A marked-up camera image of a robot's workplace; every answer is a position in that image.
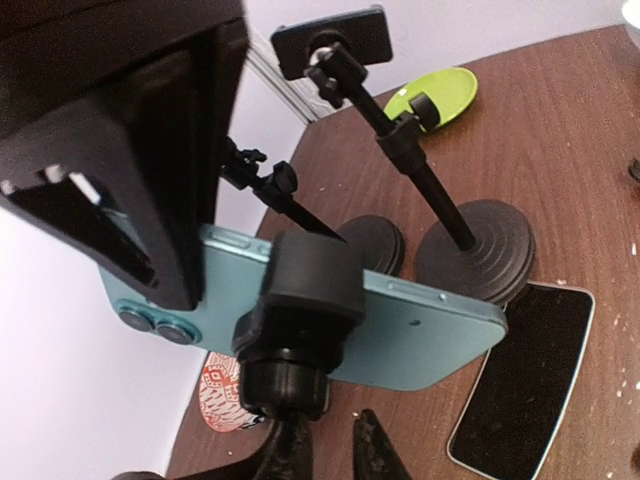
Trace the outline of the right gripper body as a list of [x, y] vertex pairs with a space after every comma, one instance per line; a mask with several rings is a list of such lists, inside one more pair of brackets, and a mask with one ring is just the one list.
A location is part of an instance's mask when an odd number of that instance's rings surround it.
[[2, 207], [195, 309], [247, 47], [239, 1], [3, 2]]

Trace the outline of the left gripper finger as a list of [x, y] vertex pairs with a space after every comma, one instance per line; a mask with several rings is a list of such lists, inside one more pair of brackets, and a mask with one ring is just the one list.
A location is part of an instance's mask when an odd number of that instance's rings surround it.
[[373, 410], [361, 411], [353, 423], [352, 435], [355, 479], [412, 479]]

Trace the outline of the teal smartphone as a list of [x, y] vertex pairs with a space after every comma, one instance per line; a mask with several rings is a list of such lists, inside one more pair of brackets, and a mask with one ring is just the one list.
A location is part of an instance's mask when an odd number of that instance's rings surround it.
[[[206, 284], [193, 311], [160, 308], [100, 271], [116, 312], [141, 313], [152, 327], [186, 333], [183, 344], [229, 355], [237, 321], [259, 296], [268, 241], [216, 226], [201, 230]], [[366, 316], [331, 373], [339, 381], [398, 391], [428, 388], [499, 343], [507, 332], [501, 307], [400, 278], [365, 271]]]

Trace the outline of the dark smartphone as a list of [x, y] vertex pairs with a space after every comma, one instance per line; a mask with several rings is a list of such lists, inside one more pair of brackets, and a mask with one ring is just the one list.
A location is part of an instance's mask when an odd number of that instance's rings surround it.
[[557, 435], [595, 311], [580, 288], [530, 283], [505, 307], [508, 332], [488, 351], [447, 445], [486, 479], [535, 479]]

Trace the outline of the black stand with teal phone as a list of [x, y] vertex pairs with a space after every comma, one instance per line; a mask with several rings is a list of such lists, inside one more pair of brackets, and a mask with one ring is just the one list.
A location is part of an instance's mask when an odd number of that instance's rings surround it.
[[310, 424], [329, 409], [329, 375], [365, 316], [361, 255], [344, 241], [284, 232], [253, 310], [236, 325], [239, 400], [271, 419], [264, 443], [247, 458], [196, 473], [198, 479], [310, 479]]

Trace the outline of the black stand with pink phone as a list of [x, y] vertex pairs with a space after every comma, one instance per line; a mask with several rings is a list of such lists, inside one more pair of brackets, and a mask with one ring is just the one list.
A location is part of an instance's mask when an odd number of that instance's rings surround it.
[[268, 208], [303, 230], [349, 243], [362, 252], [367, 270], [387, 275], [400, 273], [406, 244], [400, 229], [391, 220], [379, 215], [363, 215], [334, 230], [295, 200], [298, 178], [289, 163], [280, 161], [270, 174], [259, 174], [259, 166], [266, 160], [263, 152], [240, 150], [233, 140], [227, 139], [221, 175], [238, 190], [250, 189]]

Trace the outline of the black gooseneck stand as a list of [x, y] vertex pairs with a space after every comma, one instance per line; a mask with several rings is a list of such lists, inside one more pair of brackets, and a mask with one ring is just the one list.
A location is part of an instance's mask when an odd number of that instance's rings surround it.
[[440, 121], [433, 100], [414, 95], [408, 109], [390, 117], [364, 86], [368, 66], [393, 57], [383, 7], [283, 25], [270, 42], [285, 79], [310, 79], [334, 108], [353, 104], [375, 131], [385, 156], [435, 213], [437, 221], [416, 253], [417, 281], [496, 305], [516, 297], [529, 279], [536, 251], [526, 216], [499, 200], [455, 205], [419, 143], [421, 134]]

